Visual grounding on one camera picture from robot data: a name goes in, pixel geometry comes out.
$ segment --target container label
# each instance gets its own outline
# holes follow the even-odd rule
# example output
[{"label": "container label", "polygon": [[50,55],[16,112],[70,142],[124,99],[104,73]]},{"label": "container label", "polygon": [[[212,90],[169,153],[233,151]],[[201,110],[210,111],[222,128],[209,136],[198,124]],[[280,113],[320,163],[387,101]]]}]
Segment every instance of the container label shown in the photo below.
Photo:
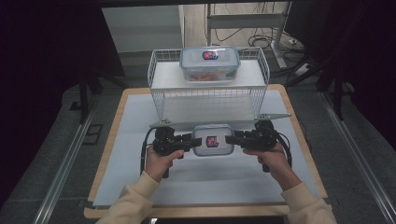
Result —
[{"label": "container label", "polygon": [[206,146],[207,147],[218,147],[219,146],[218,137],[217,136],[208,136],[206,138]]},{"label": "container label", "polygon": [[217,51],[204,51],[202,53],[202,57],[204,60],[216,60],[219,57],[219,54]]}]

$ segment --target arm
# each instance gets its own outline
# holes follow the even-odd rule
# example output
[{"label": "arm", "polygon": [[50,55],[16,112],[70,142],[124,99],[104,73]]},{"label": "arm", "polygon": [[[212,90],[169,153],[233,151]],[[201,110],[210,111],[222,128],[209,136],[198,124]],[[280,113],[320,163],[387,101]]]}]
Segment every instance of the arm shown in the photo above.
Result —
[{"label": "arm", "polygon": [[322,199],[316,199],[305,183],[291,170],[283,147],[279,143],[271,151],[244,149],[244,153],[257,156],[260,164],[266,164],[270,168],[270,174],[282,188],[281,195],[290,208],[288,218],[291,224],[336,223],[330,206]]},{"label": "arm", "polygon": [[123,188],[120,198],[97,223],[140,224],[149,214],[152,206],[151,196],[160,186],[166,169],[172,166],[174,159],[183,154],[184,151],[179,150],[169,156],[160,157],[152,146],[148,147],[145,171],[134,184]]}]

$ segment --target blue container lid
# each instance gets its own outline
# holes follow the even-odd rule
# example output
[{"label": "blue container lid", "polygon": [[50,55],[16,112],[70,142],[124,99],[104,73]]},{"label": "blue container lid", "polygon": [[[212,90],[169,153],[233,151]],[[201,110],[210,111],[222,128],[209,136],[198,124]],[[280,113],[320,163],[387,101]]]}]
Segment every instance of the blue container lid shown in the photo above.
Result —
[{"label": "blue container lid", "polygon": [[199,67],[232,67],[236,69],[239,65],[238,51],[233,47],[184,48],[180,56],[182,69]]}]

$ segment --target black curtain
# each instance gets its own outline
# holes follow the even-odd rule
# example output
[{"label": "black curtain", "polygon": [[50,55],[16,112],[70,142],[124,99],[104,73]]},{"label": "black curtain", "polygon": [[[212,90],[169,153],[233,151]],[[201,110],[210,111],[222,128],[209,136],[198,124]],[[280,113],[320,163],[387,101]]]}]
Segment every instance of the black curtain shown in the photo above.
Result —
[{"label": "black curtain", "polygon": [[102,10],[56,1],[0,6],[0,203],[39,150],[81,73],[123,76]]}]

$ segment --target plastic food container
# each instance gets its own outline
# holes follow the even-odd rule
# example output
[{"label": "plastic food container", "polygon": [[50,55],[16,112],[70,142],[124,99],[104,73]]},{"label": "plastic food container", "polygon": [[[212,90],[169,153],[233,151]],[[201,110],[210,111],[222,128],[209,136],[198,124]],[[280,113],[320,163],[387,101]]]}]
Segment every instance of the plastic food container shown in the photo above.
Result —
[{"label": "plastic food container", "polygon": [[240,66],[233,47],[184,48],[180,68],[189,82],[233,81]]},{"label": "plastic food container", "polygon": [[233,136],[233,129],[228,124],[208,124],[196,126],[192,138],[202,138],[200,147],[193,152],[197,156],[223,156],[233,153],[233,145],[225,142],[225,135]]}]

